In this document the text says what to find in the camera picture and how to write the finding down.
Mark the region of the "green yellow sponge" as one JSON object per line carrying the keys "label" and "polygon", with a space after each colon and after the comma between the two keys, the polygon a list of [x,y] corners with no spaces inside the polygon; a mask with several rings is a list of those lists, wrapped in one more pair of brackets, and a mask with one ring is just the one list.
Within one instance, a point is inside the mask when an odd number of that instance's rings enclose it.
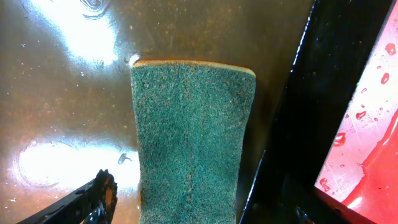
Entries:
{"label": "green yellow sponge", "polygon": [[195,60],[131,68],[141,223],[235,223],[255,73]]}

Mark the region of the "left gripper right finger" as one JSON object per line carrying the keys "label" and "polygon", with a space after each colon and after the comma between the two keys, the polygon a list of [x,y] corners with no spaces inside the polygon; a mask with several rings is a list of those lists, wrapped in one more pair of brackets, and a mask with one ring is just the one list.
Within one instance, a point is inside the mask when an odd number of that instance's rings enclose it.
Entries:
{"label": "left gripper right finger", "polygon": [[308,160],[297,154],[264,151],[256,167],[240,223],[305,223],[299,206],[303,187],[312,178]]}

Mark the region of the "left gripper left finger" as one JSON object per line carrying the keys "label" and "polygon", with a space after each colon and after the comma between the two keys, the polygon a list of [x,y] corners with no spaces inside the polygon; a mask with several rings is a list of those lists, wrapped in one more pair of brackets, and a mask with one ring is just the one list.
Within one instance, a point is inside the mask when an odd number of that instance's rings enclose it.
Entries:
{"label": "left gripper left finger", "polygon": [[117,183],[108,170],[18,224],[111,224],[116,209]]}

